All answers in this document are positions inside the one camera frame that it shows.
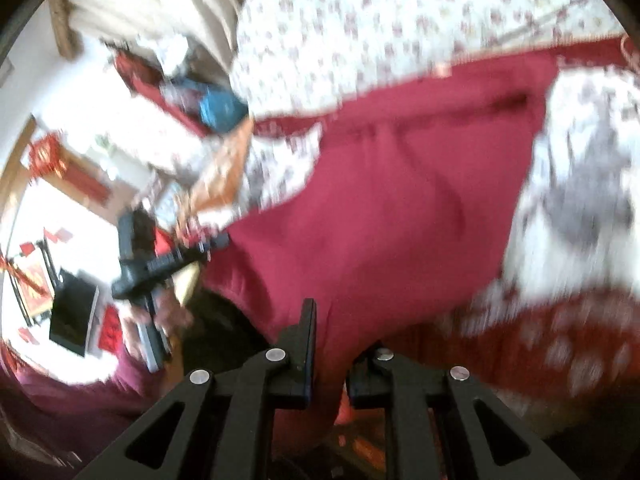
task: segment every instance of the person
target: person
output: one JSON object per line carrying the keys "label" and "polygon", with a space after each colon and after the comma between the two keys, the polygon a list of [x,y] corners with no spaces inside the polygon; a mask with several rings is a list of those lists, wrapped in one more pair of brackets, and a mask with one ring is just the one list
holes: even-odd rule
{"label": "person", "polygon": [[[147,370],[136,327],[148,313],[134,306],[120,315],[123,344],[105,381],[65,384],[28,366],[14,369],[1,346],[0,478],[70,480],[161,396],[165,372]],[[172,291],[158,295],[159,329],[175,334],[192,320]]]}

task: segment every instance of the floral pattern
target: floral pattern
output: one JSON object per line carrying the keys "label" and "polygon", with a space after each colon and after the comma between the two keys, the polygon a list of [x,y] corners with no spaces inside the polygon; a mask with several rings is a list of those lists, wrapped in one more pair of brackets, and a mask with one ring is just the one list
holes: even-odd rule
{"label": "floral pattern", "polygon": [[257,118],[315,114],[482,50],[622,32],[602,0],[246,0],[230,81]]}

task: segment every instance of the black monitor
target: black monitor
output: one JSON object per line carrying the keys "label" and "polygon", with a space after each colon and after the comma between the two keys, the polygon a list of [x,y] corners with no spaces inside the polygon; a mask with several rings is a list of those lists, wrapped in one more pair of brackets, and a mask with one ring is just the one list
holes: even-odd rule
{"label": "black monitor", "polygon": [[97,300],[96,285],[61,269],[51,310],[49,339],[84,357]]}

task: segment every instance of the maroon garment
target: maroon garment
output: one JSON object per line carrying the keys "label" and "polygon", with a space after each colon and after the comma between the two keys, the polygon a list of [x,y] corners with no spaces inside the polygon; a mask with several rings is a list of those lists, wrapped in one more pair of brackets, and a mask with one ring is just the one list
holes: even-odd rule
{"label": "maroon garment", "polygon": [[347,102],[326,118],[306,188],[228,229],[205,284],[268,339],[303,298],[318,302],[314,403],[276,416],[276,451],[325,434],[366,347],[498,274],[557,72],[550,53],[503,57]]}
{"label": "maroon garment", "polygon": [[0,471],[10,453],[13,467],[26,480],[70,480],[160,395],[162,373],[150,374],[124,346],[114,375],[92,384],[61,383],[29,367],[14,374],[6,362],[2,348],[0,406],[10,424],[65,463],[51,466],[10,452],[0,431]]}

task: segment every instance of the purple sleeve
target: purple sleeve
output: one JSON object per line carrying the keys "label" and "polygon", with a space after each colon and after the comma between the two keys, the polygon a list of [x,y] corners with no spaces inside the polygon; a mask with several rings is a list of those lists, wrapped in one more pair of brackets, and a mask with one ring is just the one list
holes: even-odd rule
{"label": "purple sleeve", "polygon": [[86,413],[108,410],[139,415],[159,399],[164,372],[150,373],[145,364],[118,349],[118,367],[105,381],[65,384],[35,370],[18,375],[23,392],[31,402],[53,413]]}

